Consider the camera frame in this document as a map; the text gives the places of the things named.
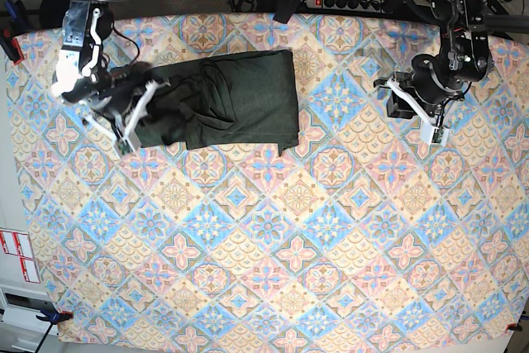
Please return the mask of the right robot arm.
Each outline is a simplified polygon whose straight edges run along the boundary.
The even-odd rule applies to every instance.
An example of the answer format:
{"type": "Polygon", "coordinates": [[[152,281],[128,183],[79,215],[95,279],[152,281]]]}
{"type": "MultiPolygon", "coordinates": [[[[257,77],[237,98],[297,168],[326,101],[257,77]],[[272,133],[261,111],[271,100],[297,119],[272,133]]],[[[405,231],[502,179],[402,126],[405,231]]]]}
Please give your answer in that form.
{"type": "Polygon", "coordinates": [[[123,157],[141,148],[136,128],[148,114],[148,103],[168,82],[135,61],[108,68],[103,42],[117,32],[110,5],[120,1],[125,0],[70,1],[51,92],[66,106],[85,106],[83,121],[109,138],[123,157]]]}

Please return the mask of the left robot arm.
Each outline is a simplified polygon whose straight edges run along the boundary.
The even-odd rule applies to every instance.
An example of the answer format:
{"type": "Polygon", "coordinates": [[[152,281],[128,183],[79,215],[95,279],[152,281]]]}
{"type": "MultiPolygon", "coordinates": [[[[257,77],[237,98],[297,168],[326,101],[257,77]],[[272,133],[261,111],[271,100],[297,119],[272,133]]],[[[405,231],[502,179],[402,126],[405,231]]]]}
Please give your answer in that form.
{"type": "Polygon", "coordinates": [[[485,11],[484,0],[430,0],[428,9],[413,0],[403,1],[423,21],[439,26],[439,53],[414,56],[412,71],[377,79],[374,87],[390,92],[386,102],[388,117],[419,117],[422,140],[428,145],[445,145],[450,134],[444,123],[446,107],[464,100],[471,85],[483,80],[493,67],[489,33],[526,33],[528,19],[490,15],[485,11]]]}

